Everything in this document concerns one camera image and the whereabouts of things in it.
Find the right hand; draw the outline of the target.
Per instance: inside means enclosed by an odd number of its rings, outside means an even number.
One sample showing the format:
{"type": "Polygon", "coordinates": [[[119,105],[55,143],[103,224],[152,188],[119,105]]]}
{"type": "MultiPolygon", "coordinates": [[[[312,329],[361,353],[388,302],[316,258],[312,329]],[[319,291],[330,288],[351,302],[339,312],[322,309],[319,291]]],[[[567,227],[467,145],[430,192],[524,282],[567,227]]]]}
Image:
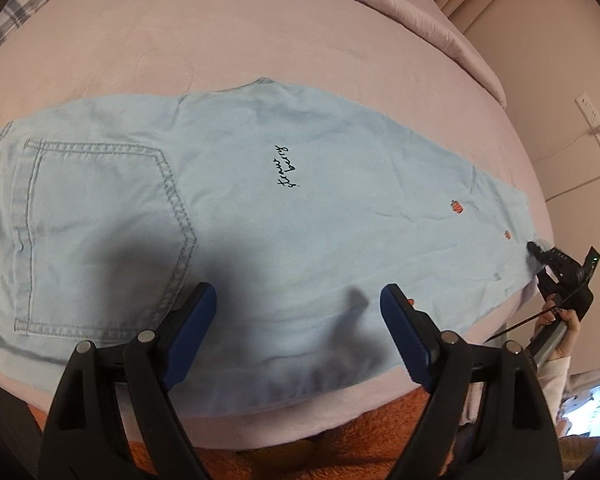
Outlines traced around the right hand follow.
{"type": "Polygon", "coordinates": [[[539,335],[545,326],[558,324],[559,338],[557,339],[557,344],[555,344],[551,352],[544,352],[545,356],[541,360],[542,364],[570,358],[580,335],[581,323],[577,312],[561,307],[561,303],[562,298],[558,295],[553,294],[548,296],[545,304],[543,304],[542,313],[534,324],[534,332],[531,340],[535,340],[536,336],[539,335]]]}

